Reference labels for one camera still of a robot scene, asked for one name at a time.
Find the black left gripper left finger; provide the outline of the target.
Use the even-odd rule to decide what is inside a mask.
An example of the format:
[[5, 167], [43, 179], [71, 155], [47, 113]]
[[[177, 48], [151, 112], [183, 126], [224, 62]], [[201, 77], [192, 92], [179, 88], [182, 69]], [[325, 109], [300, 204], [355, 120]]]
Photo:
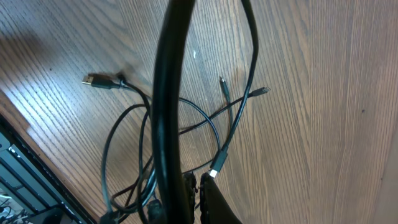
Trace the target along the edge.
[[190, 223], [195, 222], [195, 196], [198, 192], [197, 180], [193, 172], [187, 172], [183, 174], [183, 180], [185, 183], [185, 190], [187, 191], [188, 197], [188, 211], [190, 216]]

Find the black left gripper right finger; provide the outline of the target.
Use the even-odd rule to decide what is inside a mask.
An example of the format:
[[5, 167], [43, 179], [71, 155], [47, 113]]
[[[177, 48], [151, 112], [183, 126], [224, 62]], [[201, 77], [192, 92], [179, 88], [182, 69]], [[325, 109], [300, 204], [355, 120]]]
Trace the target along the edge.
[[242, 224], [209, 173], [201, 176], [200, 211], [201, 224]]

